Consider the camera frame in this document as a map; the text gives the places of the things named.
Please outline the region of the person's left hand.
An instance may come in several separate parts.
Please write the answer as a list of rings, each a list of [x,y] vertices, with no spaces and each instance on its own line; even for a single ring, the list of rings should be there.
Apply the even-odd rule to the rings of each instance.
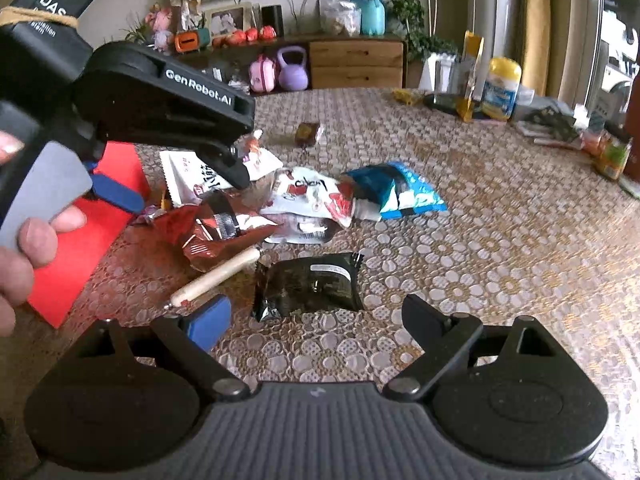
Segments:
[[[32,293],[35,270],[51,263],[58,251],[58,234],[82,228],[86,215],[69,206],[52,221],[27,219],[18,232],[17,250],[1,248],[0,333],[10,336],[16,324],[15,309]]]

